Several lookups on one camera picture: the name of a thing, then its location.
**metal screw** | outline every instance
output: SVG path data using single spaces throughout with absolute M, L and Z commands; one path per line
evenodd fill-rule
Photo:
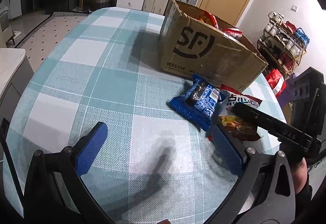
M 278 155 L 280 156 L 280 157 L 285 157 L 285 153 L 284 153 L 284 151 L 278 151 Z
M 34 152 L 34 156 L 40 156 L 41 153 L 42 153 L 41 150 L 36 150 L 36 151 Z
M 247 148 L 247 152 L 250 154 L 255 154 L 256 150 L 253 147 L 249 147 L 249 148 Z
M 70 153 L 70 152 L 72 152 L 72 147 L 67 146 L 67 147 L 65 147 L 65 148 L 63 149 L 63 151 L 66 152 L 66 153 Z

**white countertop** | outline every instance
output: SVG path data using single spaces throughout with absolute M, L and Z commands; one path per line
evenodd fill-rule
M 25 49 L 0 48 L 0 98 L 25 55 Z

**sf logo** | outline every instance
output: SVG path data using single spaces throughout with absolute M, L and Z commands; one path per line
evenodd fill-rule
M 188 45 L 189 37 L 191 37 L 193 35 L 193 33 L 194 33 L 194 30 L 191 27 L 185 26 L 181 32 L 182 40 L 181 41 L 178 40 L 177 44 L 180 46 Z M 204 33 L 195 32 L 195 34 L 193 35 L 192 40 L 188 46 L 188 49 L 192 50 L 192 48 L 194 47 L 195 44 L 201 46 L 203 44 L 203 40 L 207 40 L 207 39 L 208 39 L 208 36 L 205 35 Z M 203 50 L 201 52 L 199 52 L 198 54 L 185 53 L 185 52 L 182 52 L 181 50 L 177 49 L 176 47 L 173 49 L 173 52 L 178 54 L 181 57 L 184 57 L 184 58 L 194 58 L 194 59 L 200 58 L 200 57 L 203 57 L 212 48 L 214 41 L 215 41 L 215 37 L 210 35 L 207 46 L 204 47 Z

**cardboard box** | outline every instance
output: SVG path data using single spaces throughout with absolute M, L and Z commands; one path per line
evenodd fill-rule
M 237 41 L 196 19 L 203 14 L 195 6 L 171 2 L 160 32 L 161 69 L 188 78 L 198 73 L 214 86 L 223 83 L 242 92 L 267 62 L 245 36 Z M 221 30 L 234 27 L 216 19 Z

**black cable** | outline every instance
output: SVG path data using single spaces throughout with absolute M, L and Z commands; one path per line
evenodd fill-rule
M 14 162 L 12 161 L 12 157 L 10 155 L 9 148 L 8 148 L 6 139 L 4 137 L 4 133 L 3 133 L 1 128 L 0 128 L 0 143 L 2 145 L 4 155 L 6 156 L 6 159 L 7 159 L 8 165 L 9 165 L 9 169 L 10 169 L 10 173 L 11 173 L 12 179 L 14 181 L 15 188 L 16 188 L 19 200 L 22 203 L 22 206 L 24 207 L 24 203 L 23 203 L 24 202 L 24 195 L 22 193 L 22 188 L 21 188 L 21 186 L 19 184 L 17 172 L 15 170 L 15 165 L 14 165 Z

